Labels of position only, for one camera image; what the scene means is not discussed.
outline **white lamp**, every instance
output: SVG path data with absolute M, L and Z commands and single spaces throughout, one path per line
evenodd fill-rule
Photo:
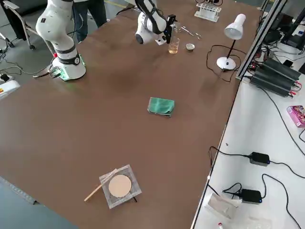
M 232 58 L 230 58 L 230 55 L 236 40 L 240 40 L 243 37 L 243 33 L 244 33 L 243 24 L 245 20 L 246 20 L 246 16 L 244 14 L 239 14 L 236 17 L 235 21 L 224 29 L 225 35 L 228 38 L 233 39 L 234 41 L 227 57 L 220 57 L 217 60 L 217 66 L 220 67 L 221 69 L 233 70 L 236 67 L 236 63 Z

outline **wooden stick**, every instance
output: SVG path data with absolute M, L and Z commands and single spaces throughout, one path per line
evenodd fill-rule
M 99 190 L 101 187 L 102 187 L 102 184 L 99 185 L 90 195 L 88 195 L 84 201 L 86 202 L 86 201 L 87 201 L 90 197 L 92 197 L 93 194 L 96 193 L 97 190 Z
M 99 190 L 116 172 L 117 172 L 118 170 L 117 169 L 115 169 L 115 170 L 113 170 L 112 172 L 110 172 L 110 173 L 108 173 L 108 174 L 106 174 L 106 175 L 104 175 L 105 177 L 104 177 L 104 179 L 102 180 L 102 182 L 101 182 L 101 185 L 100 186 L 98 186 L 90 195 L 88 195 L 87 197 L 86 197 L 86 199 L 84 200 L 85 202 L 91 197 L 91 196 L 93 196 L 93 194 L 94 193 L 96 193 L 97 192 L 97 190 Z

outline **white robotic arm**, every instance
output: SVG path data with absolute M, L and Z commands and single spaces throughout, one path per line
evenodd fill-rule
M 135 35 L 138 43 L 146 44 L 152 40 L 159 45 L 170 43 L 176 16 L 172 14 L 165 19 L 151 0 L 136 0 L 135 3 L 142 11 L 138 18 L 138 30 Z
M 71 19 L 73 0 L 48 0 L 48 6 L 36 23 L 37 33 L 50 41 L 56 51 L 53 67 L 57 67 L 63 80 L 78 79 L 85 75 L 75 43 L 67 35 L 66 27 Z

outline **folded cloth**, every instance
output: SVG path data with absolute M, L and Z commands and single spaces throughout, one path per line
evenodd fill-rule
M 172 116 L 175 101 L 170 99 L 161 99 L 151 97 L 148 104 L 148 112 L 157 115 Z

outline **person's leg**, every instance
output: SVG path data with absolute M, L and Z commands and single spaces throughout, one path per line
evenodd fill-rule
M 97 27 L 101 27 L 107 22 L 104 0 L 89 0 L 88 8 Z
M 88 2 L 81 1 L 73 3 L 73 13 L 75 18 L 75 30 L 78 42 L 83 41 L 88 34 Z

